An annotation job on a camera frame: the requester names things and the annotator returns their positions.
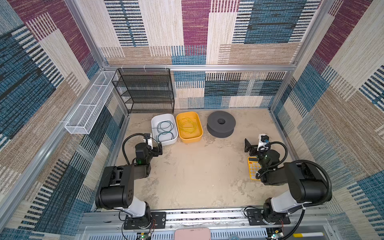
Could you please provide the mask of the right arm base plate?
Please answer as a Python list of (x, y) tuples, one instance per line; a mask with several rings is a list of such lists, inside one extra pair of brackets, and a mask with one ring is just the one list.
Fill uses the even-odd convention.
[(259, 208), (247, 208), (245, 215), (250, 226), (289, 225), (291, 223), (286, 213), (269, 212)]

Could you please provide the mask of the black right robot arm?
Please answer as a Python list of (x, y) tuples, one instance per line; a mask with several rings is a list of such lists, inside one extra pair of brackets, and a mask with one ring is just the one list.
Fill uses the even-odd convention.
[(265, 186), (289, 187), (281, 195), (265, 200), (262, 208), (244, 209), (251, 226), (290, 224), (289, 214), (332, 199), (331, 178), (320, 165), (308, 160), (286, 162), (288, 154), (281, 157), (272, 148), (274, 145), (282, 146), (285, 151), (288, 149), (282, 142), (271, 142), (267, 135), (260, 135), (257, 145), (245, 140), (250, 179)]

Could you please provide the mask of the grey perforated cable spool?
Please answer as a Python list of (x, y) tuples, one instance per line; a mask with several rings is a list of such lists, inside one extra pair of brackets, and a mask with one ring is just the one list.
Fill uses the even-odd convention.
[(207, 130), (216, 138), (227, 138), (233, 134), (236, 119), (227, 112), (215, 111), (208, 116)]

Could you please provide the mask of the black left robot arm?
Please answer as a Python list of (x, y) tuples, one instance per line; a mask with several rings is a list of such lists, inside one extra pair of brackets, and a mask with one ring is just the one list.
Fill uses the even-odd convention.
[[(142, 137), (144, 141), (135, 145), (136, 157), (129, 161), (125, 145), (134, 137)], [(151, 214), (149, 204), (134, 196), (134, 182), (149, 177), (151, 161), (163, 154), (163, 146), (149, 133), (136, 133), (123, 141), (122, 153), (126, 165), (109, 166), (103, 171), (95, 197), (96, 207), (125, 214), (123, 229), (152, 230), (155, 228), (156, 219)]]

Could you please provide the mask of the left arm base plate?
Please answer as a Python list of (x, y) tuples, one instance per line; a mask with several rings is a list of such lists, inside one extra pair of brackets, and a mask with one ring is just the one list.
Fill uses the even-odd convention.
[(166, 226), (166, 212), (151, 212), (140, 218), (126, 217), (123, 229), (124, 230), (149, 230), (149, 229), (164, 229)]

